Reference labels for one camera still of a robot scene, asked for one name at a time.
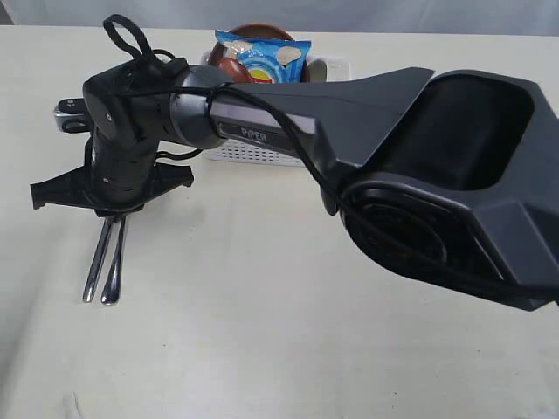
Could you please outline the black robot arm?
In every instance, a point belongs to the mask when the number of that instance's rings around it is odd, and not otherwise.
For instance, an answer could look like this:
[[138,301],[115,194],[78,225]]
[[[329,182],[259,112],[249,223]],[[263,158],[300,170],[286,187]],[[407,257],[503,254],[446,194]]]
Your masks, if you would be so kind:
[[302,160],[385,269],[526,311],[558,300],[558,118],[535,82],[408,67],[249,84],[175,58],[118,65],[82,92],[57,121],[89,133],[84,162],[32,184],[35,208],[125,216],[193,182],[161,142],[242,141]]

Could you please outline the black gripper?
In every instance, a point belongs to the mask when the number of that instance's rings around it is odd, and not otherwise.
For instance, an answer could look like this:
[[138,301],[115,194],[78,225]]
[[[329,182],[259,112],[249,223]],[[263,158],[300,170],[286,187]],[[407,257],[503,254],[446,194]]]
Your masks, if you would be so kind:
[[178,187],[189,187],[194,175],[189,166],[154,163],[144,159],[97,162],[93,144],[87,143],[82,166],[30,185],[35,210],[47,204],[94,210],[97,216],[136,212]]

